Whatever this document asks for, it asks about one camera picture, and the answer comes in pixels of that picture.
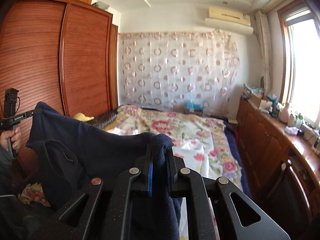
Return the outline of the person's left hand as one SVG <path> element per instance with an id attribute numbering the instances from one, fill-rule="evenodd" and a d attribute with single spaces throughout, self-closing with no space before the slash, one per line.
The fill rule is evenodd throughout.
<path id="1" fill-rule="evenodd" d="M 1 133 L 1 146 L 8 150 L 8 139 L 12 142 L 12 148 L 18 151 L 21 146 L 20 128 L 16 127 L 14 131 L 3 131 Z"/>

